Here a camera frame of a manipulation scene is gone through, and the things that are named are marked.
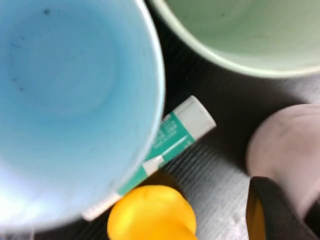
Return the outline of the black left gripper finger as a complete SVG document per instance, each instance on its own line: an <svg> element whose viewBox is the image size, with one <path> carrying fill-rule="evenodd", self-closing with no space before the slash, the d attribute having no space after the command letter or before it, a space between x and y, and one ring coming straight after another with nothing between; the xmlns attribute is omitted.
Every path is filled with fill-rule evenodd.
<svg viewBox="0 0 320 240"><path fill-rule="evenodd" d="M267 177L250 179L245 218L250 240L320 238L320 201L311 206L306 217L300 217L281 188Z"/></svg>

